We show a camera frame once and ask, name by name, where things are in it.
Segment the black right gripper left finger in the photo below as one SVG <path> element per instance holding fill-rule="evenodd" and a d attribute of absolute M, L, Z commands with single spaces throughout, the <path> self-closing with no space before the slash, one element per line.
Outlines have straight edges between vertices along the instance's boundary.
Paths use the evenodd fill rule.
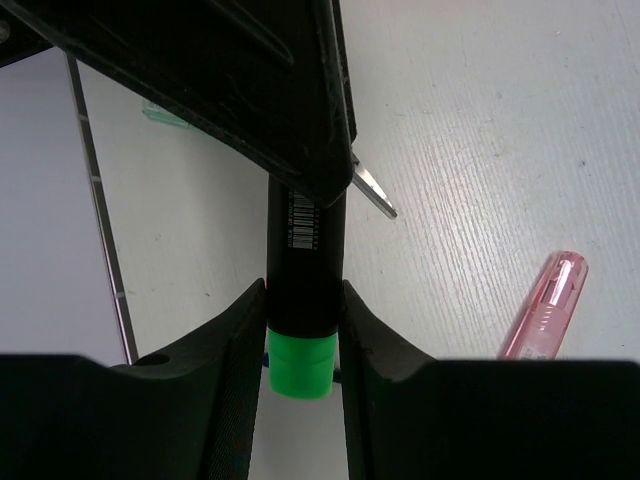
<path fill-rule="evenodd" d="M 214 319 L 131 365 L 1 359 L 5 479 L 245 479 L 266 330 L 254 282 Z"/>

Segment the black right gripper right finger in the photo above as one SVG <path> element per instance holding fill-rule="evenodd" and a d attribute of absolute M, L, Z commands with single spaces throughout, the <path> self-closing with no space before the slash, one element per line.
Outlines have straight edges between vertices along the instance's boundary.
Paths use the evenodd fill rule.
<path fill-rule="evenodd" d="M 437 360 L 343 295 L 351 478 L 638 477 L 636 363 Z"/>

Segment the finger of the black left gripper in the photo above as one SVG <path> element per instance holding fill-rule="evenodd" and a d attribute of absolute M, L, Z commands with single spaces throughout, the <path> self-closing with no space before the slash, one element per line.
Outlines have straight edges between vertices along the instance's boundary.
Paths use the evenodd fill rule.
<path fill-rule="evenodd" d="M 336 1 L 7 1 L 45 40 L 317 204 L 357 132 Z"/>

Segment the pink translucent correction tape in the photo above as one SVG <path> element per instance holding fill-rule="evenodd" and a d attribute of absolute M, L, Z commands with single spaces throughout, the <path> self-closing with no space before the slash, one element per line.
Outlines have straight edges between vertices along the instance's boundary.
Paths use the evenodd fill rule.
<path fill-rule="evenodd" d="M 551 254 L 509 331 L 498 358 L 553 360 L 564 340 L 589 272 L 573 251 Z"/>

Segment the green cap black highlighter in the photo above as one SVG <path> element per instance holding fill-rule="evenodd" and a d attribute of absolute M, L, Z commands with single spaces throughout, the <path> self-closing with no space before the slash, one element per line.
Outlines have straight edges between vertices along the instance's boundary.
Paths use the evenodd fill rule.
<path fill-rule="evenodd" d="M 328 208 L 271 177 L 267 221 L 267 353 L 271 389 L 319 400 L 332 391 L 341 315 L 346 198 Z M 277 368 L 320 364 L 321 374 Z"/>

